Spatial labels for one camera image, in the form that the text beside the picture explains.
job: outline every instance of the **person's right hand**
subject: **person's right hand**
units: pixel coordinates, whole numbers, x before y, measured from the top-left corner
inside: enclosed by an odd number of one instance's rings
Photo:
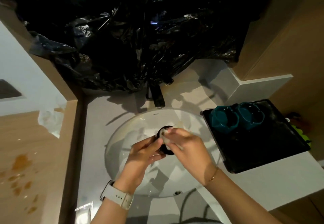
[[[216,172],[207,149],[200,137],[182,128],[170,128],[164,136],[170,140],[167,146],[173,151],[179,161],[197,181],[207,185]]]

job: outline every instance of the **hand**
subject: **hand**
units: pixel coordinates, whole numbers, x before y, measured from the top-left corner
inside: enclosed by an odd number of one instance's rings
[[[143,180],[148,165],[165,157],[158,152],[163,140],[155,139],[155,136],[152,136],[132,145],[124,169],[114,183],[115,188],[134,194]]]
[[[207,149],[200,137],[182,128],[171,128],[164,136],[170,140],[168,147],[173,151],[183,166],[203,186],[207,185],[216,172]]]

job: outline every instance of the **brown stain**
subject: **brown stain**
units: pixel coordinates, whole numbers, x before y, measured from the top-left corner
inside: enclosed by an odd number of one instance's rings
[[[35,196],[33,203],[36,203],[38,201],[38,194]]]
[[[16,188],[17,186],[18,186],[18,181],[13,182],[13,183],[11,184],[11,188]]]
[[[13,175],[13,176],[8,178],[8,181],[15,181],[17,178],[18,178],[18,176]]]
[[[15,189],[14,189],[14,195],[15,195],[15,196],[19,196],[20,193],[21,193],[21,190],[22,190],[22,187],[17,187],[17,188],[15,188]]]
[[[37,210],[37,207],[32,206],[32,207],[30,207],[30,209],[28,210],[27,214],[31,214],[31,213],[35,212],[36,210]]]
[[[25,189],[30,189],[31,187],[31,181],[28,181],[26,184],[25,184]]]
[[[13,171],[22,171],[31,165],[32,161],[28,160],[27,154],[21,154],[16,157],[12,165]]]

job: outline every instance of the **sink overflow hole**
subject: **sink overflow hole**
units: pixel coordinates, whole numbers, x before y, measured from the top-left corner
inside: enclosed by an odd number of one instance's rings
[[[181,193],[182,193],[182,191],[176,191],[176,192],[173,194],[173,196],[179,195],[179,194],[181,194]]]

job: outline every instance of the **person's left hand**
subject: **person's left hand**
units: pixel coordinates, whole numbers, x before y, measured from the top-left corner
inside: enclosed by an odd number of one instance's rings
[[[155,140],[155,136],[141,140],[132,145],[128,159],[114,187],[129,194],[134,194],[141,184],[145,170],[151,163],[165,157],[158,150],[162,145],[161,138]]]

